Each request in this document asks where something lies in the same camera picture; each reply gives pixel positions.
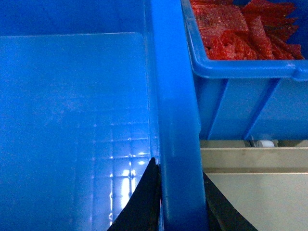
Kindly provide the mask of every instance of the red packaged item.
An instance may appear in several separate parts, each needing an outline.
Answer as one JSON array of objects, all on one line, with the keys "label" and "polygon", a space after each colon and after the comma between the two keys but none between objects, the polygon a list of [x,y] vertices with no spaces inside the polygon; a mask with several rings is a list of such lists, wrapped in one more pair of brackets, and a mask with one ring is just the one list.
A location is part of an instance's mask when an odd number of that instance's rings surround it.
[{"label": "red packaged item", "polygon": [[282,41],[280,38],[269,35],[270,40],[272,43],[276,44],[281,49],[284,49],[285,51],[291,53],[295,59],[302,60],[305,59],[301,53],[301,45],[299,44],[286,44],[284,41]]},{"label": "red packaged item", "polygon": [[[247,23],[251,22],[255,18],[257,18],[260,14],[257,13],[243,13],[244,18]],[[281,27],[285,25],[291,25],[293,24],[297,18],[277,18],[272,16],[266,16],[266,15],[260,15],[261,16],[261,22],[264,26],[270,26],[270,27]]]},{"label": "red packaged item", "polygon": [[276,59],[278,59],[278,60],[286,60],[286,59],[292,60],[292,59],[294,59],[292,54],[285,51],[284,49],[281,49],[275,43],[272,43],[272,48],[273,48],[273,55],[275,56]]},{"label": "red packaged item", "polygon": [[216,8],[218,5],[216,4],[199,4],[199,3],[192,3],[192,10],[195,16],[204,16],[207,9]]},{"label": "red packaged item", "polygon": [[213,47],[209,50],[209,58],[213,60],[227,60],[225,46],[218,37],[212,38]]},{"label": "red packaged item", "polygon": [[236,60],[249,59],[254,60],[257,58],[256,52],[249,47],[249,45],[234,33],[225,32],[221,36],[224,44],[232,44],[235,47]]},{"label": "red packaged item", "polygon": [[219,38],[226,31],[226,28],[221,26],[208,26],[199,30],[204,47],[211,48],[213,46],[212,38]]},{"label": "red packaged item", "polygon": [[287,41],[298,30],[297,25],[285,25],[279,28],[265,27],[267,34],[275,35],[283,41]]},{"label": "red packaged item", "polygon": [[223,5],[204,11],[208,26],[222,26],[231,32],[248,33],[248,26],[237,6]]},{"label": "red packaged item", "polygon": [[295,10],[293,3],[272,3],[267,0],[251,0],[243,7],[244,13],[256,13],[271,17],[286,17]]},{"label": "red packaged item", "polygon": [[258,51],[267,59],[274,59],[270,39],[266,36],[261,17],[255,18],[250,24],[250,39]]}]

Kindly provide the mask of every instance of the blue plastic crate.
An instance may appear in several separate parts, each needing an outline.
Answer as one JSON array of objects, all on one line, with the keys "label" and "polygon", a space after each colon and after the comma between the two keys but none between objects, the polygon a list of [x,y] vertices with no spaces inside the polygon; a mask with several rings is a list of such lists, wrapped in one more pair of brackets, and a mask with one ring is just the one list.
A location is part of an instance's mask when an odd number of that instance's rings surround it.
[{"label": "blue plastic crate", "polygon": [[0,22],[0,230],[106,230],[152,156],[160,229],[206,230],[180,2],[5,1]]},{"label": "blue plastic crate", "polygon": [[[301,44],[308,58],[308,2],[293,2],[297,9],[290,16],[298,17],[299,30],[288,42]],[[308,61],[209,60],[189,0],[182,0],[182,9],[202,124],[200,138],[308,139]]]}]

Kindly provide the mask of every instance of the blue plastic surface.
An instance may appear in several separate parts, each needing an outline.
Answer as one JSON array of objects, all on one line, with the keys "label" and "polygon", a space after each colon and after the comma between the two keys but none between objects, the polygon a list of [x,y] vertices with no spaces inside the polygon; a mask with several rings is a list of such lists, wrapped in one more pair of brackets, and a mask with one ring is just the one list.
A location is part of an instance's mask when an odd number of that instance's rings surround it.
[{"label": "blue plastic surface", "polygon": [[[286,2],[290,0],[271,0]],[[249,0],[235,0],[247,4]],[[293,1],[299,30],[289,43],[308,57],[308,2]],[[205,140],[308,139],[308,61],[209,60],[189,0],[182,0]]]},{"label": "blue plastic surface", "polygon": [[180,2],[6,1],[0,22],[0,230],[106,230],[151,156],[160,229],[206,230]]}]

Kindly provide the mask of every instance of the white roller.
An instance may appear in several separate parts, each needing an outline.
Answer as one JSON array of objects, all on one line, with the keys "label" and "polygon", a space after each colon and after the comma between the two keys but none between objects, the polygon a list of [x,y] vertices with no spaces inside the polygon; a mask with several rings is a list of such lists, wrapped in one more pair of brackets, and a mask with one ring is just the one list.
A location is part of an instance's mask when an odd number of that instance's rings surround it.
[{"label": "white roller", "polygon": [[257,148],[274,148],[275,144],[272,141],[260,140],[260,141],[257,141],[256,146]]}]

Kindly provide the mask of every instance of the grid pattern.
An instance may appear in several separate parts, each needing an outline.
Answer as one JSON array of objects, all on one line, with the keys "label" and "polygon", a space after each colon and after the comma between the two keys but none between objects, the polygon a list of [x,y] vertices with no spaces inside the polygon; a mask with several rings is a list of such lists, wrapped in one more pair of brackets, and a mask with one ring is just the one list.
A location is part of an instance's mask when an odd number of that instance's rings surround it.
[{"label": "grid pattern", "polygon": [[145,106],[79,113],[76,229],[106,230],[134,192],[150,159]]}]

